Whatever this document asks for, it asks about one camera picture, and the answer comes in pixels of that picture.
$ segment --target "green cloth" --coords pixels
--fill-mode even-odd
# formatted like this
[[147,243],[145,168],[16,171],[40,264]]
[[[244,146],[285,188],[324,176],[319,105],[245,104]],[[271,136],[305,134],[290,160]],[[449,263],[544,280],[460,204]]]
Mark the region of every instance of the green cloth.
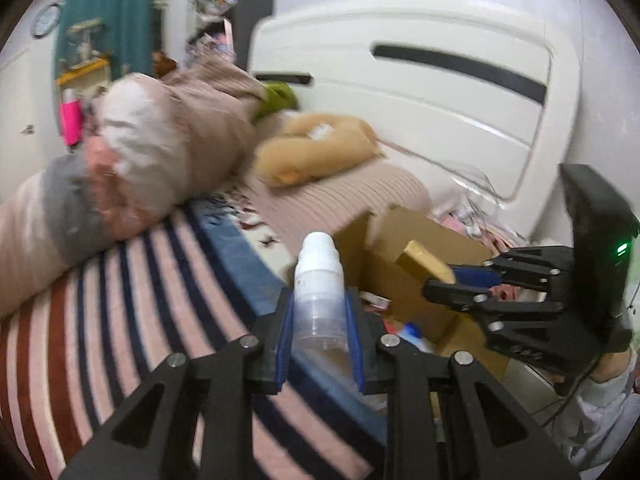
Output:
[[68,59],[75,49],[69,43],[77,40],[67,35],[68,28],[94,18],[104,20],[92,34],[92,43],[95,50],[111,52],[112,79],[122,76],[125,64],[130,72],[153,75],[151,0],[65,0],[54,53],[55,78],[60,76],[58,60]]
[[296,95],[293,93],[293,88],[288,84],[281,81],[265,81],[263,85],[266,90],[266,98],[256,110],[254,122],[284,108],[291,108],[292,110],[298,108]]

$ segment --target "cardboard box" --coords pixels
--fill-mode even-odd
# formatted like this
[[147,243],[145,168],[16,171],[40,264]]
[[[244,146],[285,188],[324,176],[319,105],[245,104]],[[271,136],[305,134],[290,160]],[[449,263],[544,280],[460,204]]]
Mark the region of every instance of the cardboard box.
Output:
[[334,234],[345,286],[357,286],[389,298],[389,314],[420,327],[436,347],[437,354],[449,356],[457,350],[467,350],[500,380],[508,358],[484,348],[481,330],[468,317],[426,301],[421,293],[422,284],[395,263],[411,240],[420,242],[448,264],[478,265],[492,256],[491,251],[420,213],[399,206],[388,210],[379,222],[378,232],[372,234],[372,243],[367,245],[371,218],[372,213],[364,212]]

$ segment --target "teal curtain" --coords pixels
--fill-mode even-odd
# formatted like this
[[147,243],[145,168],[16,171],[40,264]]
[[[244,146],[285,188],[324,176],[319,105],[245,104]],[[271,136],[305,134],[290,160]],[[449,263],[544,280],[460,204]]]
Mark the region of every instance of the teal curtain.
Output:
[[73,49],[67,30],[84,20],[102,18],[104,27],[92,35],[98,50],[111,52],[111,77],[122,75],[123,65],[130,72],[153,75],[151,38],[151,0],[65,0],[60,15],[55,51],[55,74],[60,76],[59,59],[68,59]]

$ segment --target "door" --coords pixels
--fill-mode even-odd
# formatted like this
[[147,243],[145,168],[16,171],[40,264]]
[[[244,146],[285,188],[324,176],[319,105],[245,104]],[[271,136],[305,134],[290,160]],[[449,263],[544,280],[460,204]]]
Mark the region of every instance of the door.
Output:
[[29,51],[0,67],[0,196],[7,200],[31,175],[46,167],[33,125]]

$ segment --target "rolled blanket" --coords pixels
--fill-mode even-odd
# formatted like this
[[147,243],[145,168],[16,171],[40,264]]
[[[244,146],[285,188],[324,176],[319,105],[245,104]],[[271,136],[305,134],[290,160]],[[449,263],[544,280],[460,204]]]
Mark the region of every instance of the rolled blanket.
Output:
[[0,319],[62,273],[140,234],[239,169],[258,143],[264,87],[213,52],[100,100],[95,135],[0,206]]

